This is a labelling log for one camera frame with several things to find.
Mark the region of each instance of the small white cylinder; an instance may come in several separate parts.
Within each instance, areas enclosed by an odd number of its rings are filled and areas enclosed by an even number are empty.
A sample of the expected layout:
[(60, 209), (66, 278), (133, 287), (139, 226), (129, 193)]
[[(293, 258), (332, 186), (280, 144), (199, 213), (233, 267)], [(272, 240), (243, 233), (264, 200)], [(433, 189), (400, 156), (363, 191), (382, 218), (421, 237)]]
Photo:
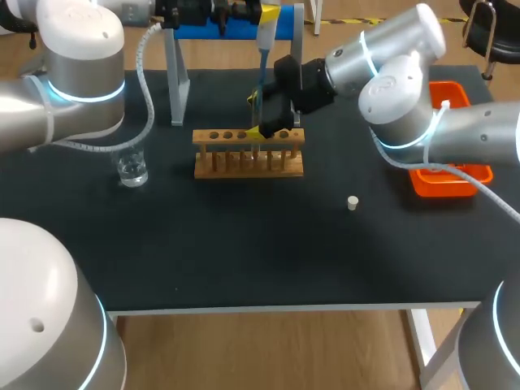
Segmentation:
[(356, 210), (356, 207), (358, 207), (359, 199), (358, 197), (348, 197), (347, 198), (347, 207), (349, 210), (354, 211)]

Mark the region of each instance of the small glass cup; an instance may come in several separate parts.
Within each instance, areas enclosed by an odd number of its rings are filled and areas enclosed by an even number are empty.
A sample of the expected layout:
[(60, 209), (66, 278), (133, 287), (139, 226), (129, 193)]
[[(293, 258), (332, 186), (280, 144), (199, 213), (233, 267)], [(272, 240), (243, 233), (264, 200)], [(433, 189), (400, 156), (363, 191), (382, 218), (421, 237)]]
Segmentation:
[(145, 150), (142, 144), (118, 150), (112, 154), (121, 178), (121, 183), (129, 188), (140, 187), (148, 180)]

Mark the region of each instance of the table leg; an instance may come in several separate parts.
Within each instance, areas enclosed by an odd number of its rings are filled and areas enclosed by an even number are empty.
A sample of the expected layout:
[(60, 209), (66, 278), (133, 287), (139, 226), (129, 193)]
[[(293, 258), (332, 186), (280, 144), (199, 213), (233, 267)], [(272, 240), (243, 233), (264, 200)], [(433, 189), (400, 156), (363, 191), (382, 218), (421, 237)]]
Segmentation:
[[(465, 310), (430, 361), (421, 370), (419, 380), (422, 390), (437, 390), (441, 388), (450, 375), (458, 369), (457, 338), (462, 324), (466, 321), (470, 312), (471, 310)], [(467, 388), (465, 383), (466, 381), (461, 378), (463, 388)]]

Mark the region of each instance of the yellow tape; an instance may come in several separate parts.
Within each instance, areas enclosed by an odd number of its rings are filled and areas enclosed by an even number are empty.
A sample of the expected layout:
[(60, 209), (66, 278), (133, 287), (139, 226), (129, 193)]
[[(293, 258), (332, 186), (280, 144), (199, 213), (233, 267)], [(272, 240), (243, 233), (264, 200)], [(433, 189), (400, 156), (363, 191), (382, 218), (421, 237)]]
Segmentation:
[[(369, 24), (370, 26), (375, 26), (385, 20), (381, 18), (322, 19), (321, 24)], [(467, 21), (468, 18), (439, 18), (439, 23), (441, 24), (465, 23)], [(314, 24), (314, 22), (306, 20), (305, 24)]]
[(246, 130), (245, 134), (247, 137), (254, 138), (256, 140), (263, 138), (263, 135), (260, 134), (260, 128), (258, 126), (255, 126), (254, 128), (250, 128), (249, 130)]
[(273, 20), (277, 20), (281, 9), (281, 6), (262, 4), (262, 14), (260, 15), (260, 21), (258, 24), (264, 24), (267, 22), (272, 22)]

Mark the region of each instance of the white cap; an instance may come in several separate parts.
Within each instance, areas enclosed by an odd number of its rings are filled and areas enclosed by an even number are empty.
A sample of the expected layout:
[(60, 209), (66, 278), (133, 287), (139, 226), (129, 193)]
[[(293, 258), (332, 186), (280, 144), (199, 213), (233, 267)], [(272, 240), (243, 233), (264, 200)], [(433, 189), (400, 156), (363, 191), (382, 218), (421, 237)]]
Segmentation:
[(444, 34), (442, 33), (439, 20), (427, 4), (421, 3), (415, 7), (421, 24), (424, 27), (428, 43), (437, 59), (439, 59), (446, 54), (446, 41), (444, 40)]
[(88, 0), (40, 0), (37, 21), (45, 46), (69, 59), (106, 59), (124, 46), (119, 18)]
[(359, 110), (369, 124), (390, 124), (417, 106), (423, 91), (419, 53), (398, 55), (381, 67), (359, 95)]
[(354, 211), (356, 210), (356, 207), (358, 207), (359, 199), (358, 197), (351, 196), (347, 199), (347, 207), (349, 210)]

